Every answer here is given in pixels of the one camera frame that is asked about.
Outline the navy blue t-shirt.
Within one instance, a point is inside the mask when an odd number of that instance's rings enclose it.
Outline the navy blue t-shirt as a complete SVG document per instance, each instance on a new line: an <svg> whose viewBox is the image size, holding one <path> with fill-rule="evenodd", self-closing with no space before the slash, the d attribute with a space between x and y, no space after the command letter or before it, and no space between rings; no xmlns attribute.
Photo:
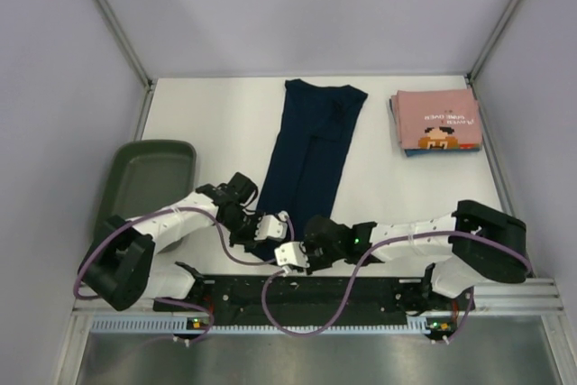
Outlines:
<svg viewBox="0 0 577 385"><path fill-rule="evenodd" d="M368 97L350 85L318 87L285 82L280 129L257 208L285 211L297 240L314 216L329 217L355 125Z"/></svg>

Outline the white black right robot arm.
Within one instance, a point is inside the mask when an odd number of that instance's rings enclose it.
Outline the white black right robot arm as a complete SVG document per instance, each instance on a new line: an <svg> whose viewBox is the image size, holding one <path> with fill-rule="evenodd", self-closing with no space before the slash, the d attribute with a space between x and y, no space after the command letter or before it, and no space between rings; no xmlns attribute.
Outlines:
<svg viewBox="0 0 577 385"><path fill-rule="evenodd" d="M347 226L315 216L306 225L303 252L308 273L344 261L377 264L389 278L422 278L423 302L439 309L480 283L524 282L531 272L526 235L521 220L461 200L448 215L407 224Z"/></svg>

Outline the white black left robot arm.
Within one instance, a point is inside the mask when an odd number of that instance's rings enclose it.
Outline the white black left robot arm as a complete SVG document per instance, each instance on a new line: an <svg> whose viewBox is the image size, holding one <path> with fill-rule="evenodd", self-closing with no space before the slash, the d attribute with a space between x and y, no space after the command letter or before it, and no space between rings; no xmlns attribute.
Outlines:
<svg viewBox="0 0 577 385"><path fill-rule="evenodd" d="M133 219L109 217L81 262L74 294L78 299L101 298L117 311L140 299L170 298L191 310L204 301L197 271L182 261L160 264L155 257L184 237L215 227L227 230L235 243L254 245L264 214L249 211L258 188L237 172L227 183L205 184L179 201Z"/></svg>

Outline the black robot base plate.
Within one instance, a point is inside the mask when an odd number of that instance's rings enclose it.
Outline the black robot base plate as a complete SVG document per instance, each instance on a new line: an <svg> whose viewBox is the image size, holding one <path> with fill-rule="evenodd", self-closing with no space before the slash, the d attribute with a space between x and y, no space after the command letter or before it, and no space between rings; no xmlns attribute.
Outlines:
<svg viewBox="0 0 577 385"><path fill-rule="evenodd" d="M185 301L209 309L216 325L268 325L261 305L266 279L259 275L208 275ZM336 312L348 281L346 277L278 277L268 287L267 306L285 327L321 326ZM449 298L426 294L425 285L419 281L360 277L335 323L401 325L406 323L407 313L451 311L454 306Z"/></svg>

